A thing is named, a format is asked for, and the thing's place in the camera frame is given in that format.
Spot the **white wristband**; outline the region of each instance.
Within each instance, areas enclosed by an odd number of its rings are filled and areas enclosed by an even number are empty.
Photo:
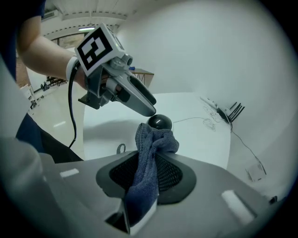
[[[78,58],[73,56],[71,57],[71,59],[69,60],[67,66],[66,66],[66,79],[69,81],[70,79],[70,75],[71,75],[71,72],[74,68],[74,65],[75,63],[78,61]]]

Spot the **black ball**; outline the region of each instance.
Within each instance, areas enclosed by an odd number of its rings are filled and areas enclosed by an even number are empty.
[[[165,115],[157,114],[149,118],[147,124],[158,130],[160,129],[172,129],[172,121]]]

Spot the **black mesh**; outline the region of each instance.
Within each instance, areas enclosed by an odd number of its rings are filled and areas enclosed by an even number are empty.
[[[132,185],[138,168],[139,154],[125,160],[109,172],[110,178],[127,191]]]
[[[159,192],[167,191],[177,185],[182,179],[182,171],[176,165],[168,162],[159,155],[155,158],[158,176]]]
[[[139,154],[134,155],[111,169],[109,172],[110,178],[125,191],[131,187],[134,181],[135,172],[138,168],[138,156]],[[183,173],[177,166],[163,159],[159,155],[156,155],[155,162],[157,167],[159,192],[164,192],[181,181]]]

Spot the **person's hand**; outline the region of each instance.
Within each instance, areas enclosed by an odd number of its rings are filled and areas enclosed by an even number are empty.
[[[103,74],[101,84],[102,85],[106,84],[107,80],[108,80],[108,75]],[[81,66],[79,67],[78,71],[76,72],[76,74],[74,76],[74,81],[77,82],[83,89],[87,90],[86,85],[85,85],[85,73]],[[117,85],[116,90],[121,91],[121,87],[119,85]]]

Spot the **black cable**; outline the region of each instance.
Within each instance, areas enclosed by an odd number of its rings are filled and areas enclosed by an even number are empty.
[[[72,107],[72,90],[73,90],[73,83],[75,79],[75,74],[78,71],[78,68],[80,66],[80,62],[77,61],[74,65],[74,68],[70,74],[70,79],[69,79],[69,85],[68,85],[68,107],[69,107],[69,113],[70,113],[70,118],[74,126],[74,139],[69,145],[69,148],[73,145],[73,143],[76,140],[76,124],[75,124],[75,119],[74,119],[74,113],[73,113],[73,107]]]
[[[233,131],[233,124],[232,124],[232,120],[231,120],[231,118],[229,118],[229,116],[226,114],[226,113],[224,113],[224,115],[226,116],[226,118],[227,118],[227,120],[228,120],[228,122],[229,122],[229,124],[230,124],[230,128],[231,128],[231,133],[232,133],[232,131]]]
[[[265,172],[265,174],[267,174],[266,173],[266,171],[265,171],[265,169],[264,169],[264,166],[263,166],[263,164],[262,164],[262,162],[259,160],[259,158],[254,154],[254,152],[252,152],[252,150],[246,145],[246,144],[244,144],[244,142],[241,140],[241,142],[242,142],[242,144],[247,148],[247,149],[249,149],[250,151],[251,151],[251,153],[254,155],[254,157],[256,158],[256,160],[260,163],[260,165],[263,167],[263,170],[264,170],[264,172]]]

